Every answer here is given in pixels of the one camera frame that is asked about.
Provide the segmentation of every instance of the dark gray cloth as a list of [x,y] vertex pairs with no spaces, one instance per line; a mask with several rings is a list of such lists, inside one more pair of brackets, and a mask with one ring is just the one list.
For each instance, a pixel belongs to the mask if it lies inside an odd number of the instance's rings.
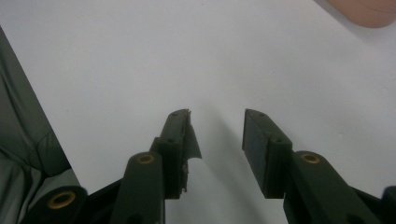
[[37,193],[48,192],[45,177],[70,168],[0,27],[0,223],[19,223]]
[[0,152],[0,223],[20,223],[42,181],[40,171]]
[[0,29],[0,146],[44,175],[70,168],[18,59]]

